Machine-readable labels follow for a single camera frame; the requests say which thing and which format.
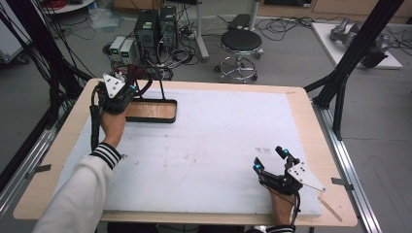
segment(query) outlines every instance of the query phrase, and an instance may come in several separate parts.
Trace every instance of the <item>black metal post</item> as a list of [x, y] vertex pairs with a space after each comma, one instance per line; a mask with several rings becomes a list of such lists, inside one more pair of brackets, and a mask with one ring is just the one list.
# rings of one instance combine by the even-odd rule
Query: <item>black metal post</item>
[[327, 109], [330, 101], [336, 96], [335, 112], [333, 116], [333, 132], [339, 140], [342, 140], [340, 134], [343, 102], [345, 96], [346, 82], [351, 73], [357, 67], [358, 63], [364, 58], [367, 50], [376, 40], [385, 26], [394, 16], [397, 9], [402, 5], [404, 0], [380, 0], [375, 8], [366, 19], [366, 22], [355, 37], [355, 40], [348, 47], [342, 59], [336, 68], [323, 79], [305, 86], [307, 92], [312, 91], [322, 85], [324, 88], [321, 93], [313, 99], [315, 105]]

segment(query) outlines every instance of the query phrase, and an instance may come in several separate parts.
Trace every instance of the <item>person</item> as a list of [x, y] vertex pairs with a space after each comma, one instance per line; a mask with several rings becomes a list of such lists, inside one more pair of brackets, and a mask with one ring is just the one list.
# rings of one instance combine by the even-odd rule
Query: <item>person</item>
[[[119, 115], [102, 114], [100, 121], [105, 132], [104, 140], [91, 154], [79, 159], [69, 180], [54, 195], [35, 224], [33, 233], [95, 231], [103, 214], [113, 169], [121, 160], [117, 146], [128, 109]], [[293, 232], [290, 215], [294, 196], [273, 190], [270, 194], [275, 226], [266, 232]]]

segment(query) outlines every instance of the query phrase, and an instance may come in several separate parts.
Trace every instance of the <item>hand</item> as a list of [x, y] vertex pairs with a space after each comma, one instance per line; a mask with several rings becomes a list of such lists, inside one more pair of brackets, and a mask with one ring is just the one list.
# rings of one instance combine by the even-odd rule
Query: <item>hand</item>
[[275, 225], [290, 225], [290, 216], [294, 205], [294, 195], [285, 195], [269, 189]]
[[103, 131], [106, 134], [103, 142], [109, 144], [113, 148], [116, 148], [120, 142], [121, 135], [126, 125], [126, 114], [130, 109], [130, 105], [119, 115], [111, 115], [106, 112], [103, 113], [100, 122]]

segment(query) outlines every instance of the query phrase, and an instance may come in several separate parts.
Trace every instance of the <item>white sleeve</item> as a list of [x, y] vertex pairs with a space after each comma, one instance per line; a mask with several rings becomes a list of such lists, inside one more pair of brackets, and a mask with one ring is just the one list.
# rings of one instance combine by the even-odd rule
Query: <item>white sleeve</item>
[[120, 154], [101, 143], [79, 159], [73, 174], [50, 201], [33, 232], [94, 232], [102, 216], [112, 169]]

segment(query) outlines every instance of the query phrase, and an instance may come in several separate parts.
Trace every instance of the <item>stool seat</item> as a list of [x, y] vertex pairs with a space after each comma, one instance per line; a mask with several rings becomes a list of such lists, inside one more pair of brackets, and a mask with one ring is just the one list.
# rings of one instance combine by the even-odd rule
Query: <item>stool seat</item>
[[253, 31], [232, 29], [223, 33], [221, 43], [230, 50], [250, 51], [261, 46], [261, 38]]

